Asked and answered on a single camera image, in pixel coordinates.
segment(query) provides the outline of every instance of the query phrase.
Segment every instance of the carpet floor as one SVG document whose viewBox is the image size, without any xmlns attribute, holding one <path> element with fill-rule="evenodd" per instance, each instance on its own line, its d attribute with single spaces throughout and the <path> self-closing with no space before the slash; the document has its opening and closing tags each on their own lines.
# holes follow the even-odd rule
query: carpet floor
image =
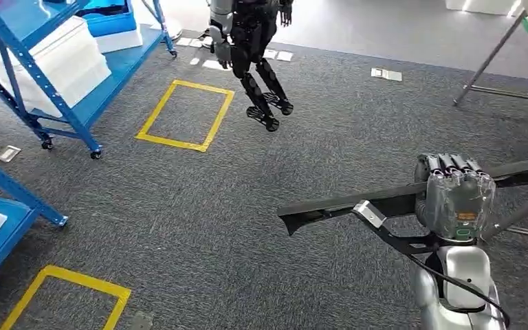
<svg viewBox="0 0 528 330">
<path fill-rule="evenodd" d="M 0 106 L 0 164 L 69 215 L 37 221 L 0 267 L 0 324 L 46 265 L 132 289 L 116 329 L 136 316 L 152 329 L 412 329 L 419 313 L 408 260 L 355 219 L 315 223 L 288 237 L 276 209 L 407 184 L 423 152 L 458 152 L 484 166 L 528 159 L 528 100 L 452 97 L 472 72 L 288 45 L 272 60 L 294 113 L 268 133 L 231 72 L 190 65 L 212 55 L 156 49 L 93 128 L 104 144 L 93 161 L 78 140 L 39 142 Z M 370 77 L 372 67 L 403 82 Z M 236 91 L 206 153 L 135 139 L 174 79 Z M 528 91 L 528 80 L 485 75 L 480 85 Z M 199 143 L 221 95 L 177 87 L 153 135 Z M 528 200 L 528 187 L 498 193 L 495 216 Z M 393 219 L 398 234 L 421 231 Z M 521 226 L 528 228 L 528 219 Z M 528 238 L 503 233 L 488 246 L 492 275 L 513 319 L 528 329 Z M 14 329 L 101 329 L 116 299 L 52 279 Z"/>
</svg>

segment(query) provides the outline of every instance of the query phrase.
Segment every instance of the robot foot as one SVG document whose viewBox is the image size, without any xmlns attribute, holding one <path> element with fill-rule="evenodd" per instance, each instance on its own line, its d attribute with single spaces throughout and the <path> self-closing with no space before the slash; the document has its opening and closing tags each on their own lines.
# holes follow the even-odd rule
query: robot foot
<svg viewBox="0 0 528 330">
<path fill-rule="evenodd" d="M 278 122 L 278 120 L 272 117 L 267 117 L 262 110 L 256 107 L 247 108 L 246 115 L 249 118 L 258 120 L 262 125 L 266 126 L 266 129 L 269 132 L 274 132 L 278 129 L 278 126 L 280 126 L 280 122 Z"/>
<path fill-rule="evenodd" d="M 264 93 L 264 99 L 266 99 L 266 102 L 268 102 L 269 105 L 280 109 L 284 116 L 291 114 L 292 110 L 294 109 L 294 106 L 288 102 L 288 100 L 281 100 L 274 93 Z"/>
</svg>

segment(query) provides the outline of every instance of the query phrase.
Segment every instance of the robot leg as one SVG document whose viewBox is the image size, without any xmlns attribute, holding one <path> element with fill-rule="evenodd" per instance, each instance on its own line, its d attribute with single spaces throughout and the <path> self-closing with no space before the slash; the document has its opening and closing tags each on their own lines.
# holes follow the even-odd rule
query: robot leg
<svg viewBox="0 0 528 330">
<path fill-rule="evenodd" d="M 271 93 L 264 93 L 264 98 L 266 102 L 277 107 L 282 111 L 283 115 L 288 116 L 292 113 L 293 105 L 288 101 L 288 98 L 282 88 L 280 82 L 276 78 L 276 74 L 272 67 L 266 60 L 266 58 L 261 58 L 258 63 L 256 63 L 256 71 L 268 86 Z"/>
<path fill-rule="evenodd" d="M 248 98 L 250 98 L 254 104 L 254 107 L 247 108 L 247 116 L 258 120 L 261 124 L 266 126 L 266 129 L 269 132 L 274 132 L 278 129 L 280 123 L 274 118 L 272 111 L 270 111 L 270 107 L 268 106 L 260 87 L 258 87 L 258 83 L 256 83 L 254 77 L 248 72 L 250 69 L 250 60 L 248 56 L 237 46 L 232 48 L 232 65 L 234 75 L 241 80 Z"/>
</svg>

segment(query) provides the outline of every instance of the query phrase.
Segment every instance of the black cable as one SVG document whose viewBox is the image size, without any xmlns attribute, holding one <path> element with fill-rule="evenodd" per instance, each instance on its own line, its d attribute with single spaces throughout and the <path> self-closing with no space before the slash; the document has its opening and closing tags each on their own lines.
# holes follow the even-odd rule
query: black cable
<svg viewBox="0 0 528 330">
<path fill-rule="evenodd" d="M 420 268 L 422 268 L 423 270 L 426 270 L 428 273 L 436 276 L 437 278 L 440 278 L 443 281 L 447 281 L 449 283 L 452 283 L 452 284 L 456 285 L 457 287 L 460 287 L 461 289 L 466 290 L 466 291 L 470 292 L 471 294 L 474 294 L 475 296 L 479 297 L 480 299 L 483 299 L 485 302 L 493 305 L 495 308 L 497 308 L 502 313 L 503 320 L 505 321 L 505 327 L 509 328 L 509 325 L 511 325 L 511 318 L 509 317 L 509 314 L 507 314 L 507 312 L 501 306 L 499 306 L 499 304 L 497 304 L 496 302 L 491 300 L 491 298 L 485 296 L 484 294 L 482 294 L 481 292 L 477 291 L 476 289 L 473 289 L 473 288 L 469 287 L 468 285 L 466 285 L 464 283 L 461 283 L 459 280 L 457 280 L 455 278 L 452 278 L 450 276 L 446 276 L 446 275 L 444 275 L 442 273 L 439 273 L 436 270 L 428 267 L 425 263 L 423 263 L 420 260 L 418 260 L 418 258 L 413 256 L 412 254 L 405 254 L 405 256 L 407 256 L 416 265 L 420 266 Z"/>
</svg>

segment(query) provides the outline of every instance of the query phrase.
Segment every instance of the white floor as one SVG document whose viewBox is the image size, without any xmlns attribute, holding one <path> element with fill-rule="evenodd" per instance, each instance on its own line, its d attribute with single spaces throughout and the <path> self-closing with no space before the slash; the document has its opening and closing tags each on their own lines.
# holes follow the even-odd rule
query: white floor
<svg viewBox="0 0 528 330">
<path fill-rule="evenodd" d="M 152 17 L 133 1 L 140 21 Z M 206 0 L 162 0 L 166 16 L 187 30 L 208 24 Z M 446 10 L 444 0 L 295 0 L 294 24 L 274 41 L 401 61 L 476 70 L 513 18 Z M 528 78 L 523 27 L 497 55 L 489 73 Z"/>
</svg>

